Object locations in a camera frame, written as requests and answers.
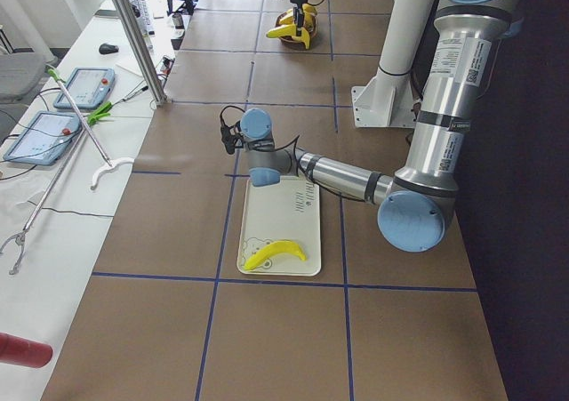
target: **black mouse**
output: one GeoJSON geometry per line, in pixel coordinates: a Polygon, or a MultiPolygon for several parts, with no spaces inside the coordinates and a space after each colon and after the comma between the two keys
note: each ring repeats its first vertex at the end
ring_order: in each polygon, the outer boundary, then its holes
{"type": "Polygon", "coordinates": [[[99,46],[99,53],[101,54],[112,54],[113,52],[118,52],[118,46],[107,43],[99,46]]]}

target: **red cylinder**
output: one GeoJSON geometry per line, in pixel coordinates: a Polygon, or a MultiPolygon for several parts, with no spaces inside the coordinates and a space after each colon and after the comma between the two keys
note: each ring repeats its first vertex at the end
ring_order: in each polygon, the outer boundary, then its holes
{"type": "Polygon", "coordinates": [[[49,363],[52,355],[50,345],[0,333],[0,363],[39,368],[49,363]]]}

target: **dark background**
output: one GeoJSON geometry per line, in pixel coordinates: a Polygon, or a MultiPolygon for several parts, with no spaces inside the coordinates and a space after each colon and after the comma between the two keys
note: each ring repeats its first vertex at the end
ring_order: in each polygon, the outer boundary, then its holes
{"type": "Polygon", "coordinates": [[[510,401],[569,400],[569,0],[524,0],[456,171],[510,401]]]}

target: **metal pole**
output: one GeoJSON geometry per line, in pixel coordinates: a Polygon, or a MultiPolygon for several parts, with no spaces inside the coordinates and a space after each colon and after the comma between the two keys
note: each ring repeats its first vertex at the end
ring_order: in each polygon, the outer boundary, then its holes
{"type": "Polygon", "coordinates": [[[112,0],[118,12],[118,17],[123,23],[124,32],[134,51],[134,57],[139,63],[140,71],[146,80],[147,86],[152,92],[152,96],[157,106],[162,105],[166,101],[166,94],[160,84],[160,80],[156,75],[156,69],[150,59],[148,48],[144,43],[144,38],[139,30],[130,0],[112,0]]]}

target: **banana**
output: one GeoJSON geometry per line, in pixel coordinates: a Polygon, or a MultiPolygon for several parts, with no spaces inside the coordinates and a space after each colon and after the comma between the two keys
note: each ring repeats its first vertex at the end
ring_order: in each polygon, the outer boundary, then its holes
{"type": "Polygon", "coordinates": [[[265,245],[253,256],[247,259],[245,265],[243,265],[243,269],[253,270],[255,268],[258,268],[265,261],[267,261],[267,259],[270,259],[271,257],[276,256],[277,254],[280,253],[293,254],[302,261],[306,261],[306,254],[304,254],[301,246],[298,245],[298,243],[286,239],[281,239],[278,241],[274,241],[269,245],[265,245]]]}

